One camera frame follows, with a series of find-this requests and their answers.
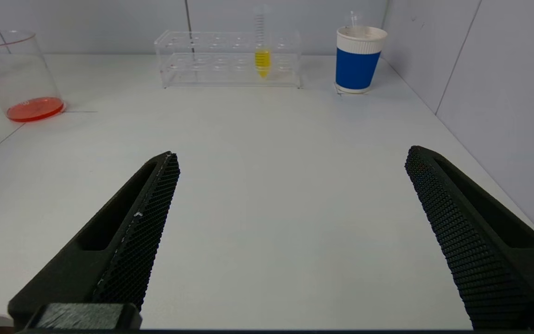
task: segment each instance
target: blue paper cup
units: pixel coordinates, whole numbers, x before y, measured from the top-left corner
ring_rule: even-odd
[[[354,94],[369,90],[386,35],[386,31],[374,27],[337,29],[337,89]]]

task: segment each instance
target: white cup rim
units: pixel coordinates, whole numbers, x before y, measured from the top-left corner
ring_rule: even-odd
[[[344,27],[337,29],[337,36],[341,36],[342,38],[345,38],[345,39],[357,40],[360,42],[375,42],[378,40],[385,39],[386,36],[388,35],[388,33],[382,29],[375,28],[375,27],[368,27],[368,26],[364,26],[364,27],[368,29],[368,32],[372,33],[371,36],[364,37],[364,38],[349,36],[348,34],[345,33],[345,29],[347,29],[348,26],[344,26]]]

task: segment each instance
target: white table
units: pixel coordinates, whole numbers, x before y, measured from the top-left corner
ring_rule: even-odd
[[[304,58],[304,89],[161,89],[153,56],[47,61],[68,112],[0,144],[0,325],[12,296],[167,150],[182,173],[143,328],[470,328],[403,169],[412,145],[529,224],[382,60],[365,96],[333,91],[334,57]]]

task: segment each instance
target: white wall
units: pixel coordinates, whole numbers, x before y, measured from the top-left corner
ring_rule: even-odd
[[[195,31],[252,31],[266,3],[277,30],[297,27],[306,54],[334,54],[350,10],[380,27],[386,0],[189,0]],[[165,30],[187,31],[184,0],[0,0],[0,29],[36,32],[45,53],[154,53]]]
[[[391,0],[383,57],[436,112],[480,0]]]
[[[438,117],[534,222],[534,0],[483,0]]]
[[[154,53],[189,28],[184,0],[0,0],[0,29],[36,32],[45,53]]]
[[[386,0],[189,0],[191,28],[197,32],[252,32],[253,8],[267,4],[269,28],[298,30],[303,53],[334,55],[336,30],[350,11],[361,11],[369,26],[381,27]]]

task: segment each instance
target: textured gripper pad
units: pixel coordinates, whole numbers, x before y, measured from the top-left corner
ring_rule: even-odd
[[[16,329],[51,303],[131,303],[141,309],[179,174],[176,154],[165,152],[127,180],[9,302]]]
[[[534,231],[436,152],[405,169],[473,328],[534,328]]]
[[[108,269],[98,281],[93,302],[130,302],[141,310],[179,174],[176,154],[167,156]]]

